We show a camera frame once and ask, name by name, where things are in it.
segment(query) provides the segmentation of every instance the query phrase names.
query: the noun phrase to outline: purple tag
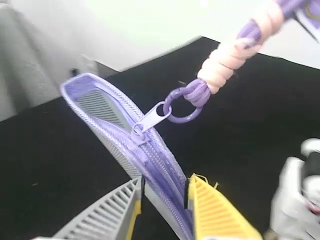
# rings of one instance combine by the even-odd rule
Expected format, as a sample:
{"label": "purple tag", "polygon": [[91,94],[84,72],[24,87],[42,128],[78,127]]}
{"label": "purple tag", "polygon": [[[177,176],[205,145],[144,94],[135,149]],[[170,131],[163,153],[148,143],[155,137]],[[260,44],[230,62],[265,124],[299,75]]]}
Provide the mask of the purple tag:
{"label": "purple tag", "polygon": [[312,0],[297,10],[296,19],[320,43],[320,1]]}

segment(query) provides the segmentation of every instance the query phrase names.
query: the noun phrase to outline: black table surface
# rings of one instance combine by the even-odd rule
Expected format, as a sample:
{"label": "black table surface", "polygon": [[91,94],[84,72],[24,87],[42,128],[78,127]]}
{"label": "black table surface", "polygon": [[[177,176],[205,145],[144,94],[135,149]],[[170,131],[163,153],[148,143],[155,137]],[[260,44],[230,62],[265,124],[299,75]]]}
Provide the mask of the black table surface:
{"label": "black table surface", "polygon": [[[200,38],[107,80],[146,113],[196,77],[218,43]],[[268,228],[279,173],[303,140],[320,136],[320,71],[258,54],[186,124],[156,129],[187,176],[219,190],[260,231]],[[178,100],[177,116],[193,107]],[[0,123],[0,239],[50,237],[129,177],[62,98]],[[177,239],[146,201],[133,239]]]}

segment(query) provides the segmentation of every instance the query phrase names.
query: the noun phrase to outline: purple key ring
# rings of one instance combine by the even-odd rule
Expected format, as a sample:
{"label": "purple key ring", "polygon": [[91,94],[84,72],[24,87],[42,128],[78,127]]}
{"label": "purple key ring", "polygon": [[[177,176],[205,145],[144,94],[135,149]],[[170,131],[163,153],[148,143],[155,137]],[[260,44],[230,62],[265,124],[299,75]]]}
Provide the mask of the purple key ring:
{"label": "purple key ring", "polygon": [[[198,85],[199,85],[199,81],[194,81],[186,87],[180,87],[180,88],[177,88],[177,89],[173,90],[172,92],[170,92],[169,95],[164,100],[163,113],[165,115],[167,115],[171,109],[171,103],[173,102],[173,100],[176,100],[176,99],[180,98],[181,96],[192,93],[197,88]],[[193,113],[191,113],[188,116],[176,117],[171,114],[170,116],[168,116],[167,119],[172,123],[184,124],[184,123],[190,122],[190,121],[194,120],[196,117],[198,117],[198,115],[201,113],[201,111],[202,111],[202,107],[197,107],[193,111]]]}

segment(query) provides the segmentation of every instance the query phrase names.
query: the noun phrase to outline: zipper pull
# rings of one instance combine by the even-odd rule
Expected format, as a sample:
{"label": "zipper pull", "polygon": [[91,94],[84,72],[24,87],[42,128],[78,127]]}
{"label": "zipper pull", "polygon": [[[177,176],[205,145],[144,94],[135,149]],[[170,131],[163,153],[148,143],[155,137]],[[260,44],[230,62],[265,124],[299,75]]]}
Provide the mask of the zipper pull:
{"label": "zipper pull", "polygon": [[171,115],[171,107],[169,108],[169,112],[164,116],[160,116],[157,113],[158,107],[164,104],[164,101],[161,101],[158,104],[156,104],[150,111],[148,111],[147,114],[144,115],[143,119],[141,119],[133,125],[130,136],[131,139],[138,145],[144,144],[149,141],[148,137],[144,134],[145,131],[153,128],[155,125],[159,124]]}

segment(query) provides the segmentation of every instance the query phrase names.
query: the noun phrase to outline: pink wrapped cord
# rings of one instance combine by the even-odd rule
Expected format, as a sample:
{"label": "pink wrapped cord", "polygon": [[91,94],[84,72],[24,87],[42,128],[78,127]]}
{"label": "pink wrapped cord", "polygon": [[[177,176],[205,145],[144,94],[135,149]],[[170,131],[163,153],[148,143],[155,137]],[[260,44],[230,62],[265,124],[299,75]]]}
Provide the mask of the pink wrapped cord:
{"label": "pink wrapped cord", "polygon": [[281,7],[272,1],[258,11],[253,20],[261,31],[259,42],[256,43],[249,38],[239,38],[221,43],[202,64],[197,77],[207,83],[211,94],[216,94],[235,70],[239,69],[248,58],[258,53],[263,43],[280,30],[285,17]]}

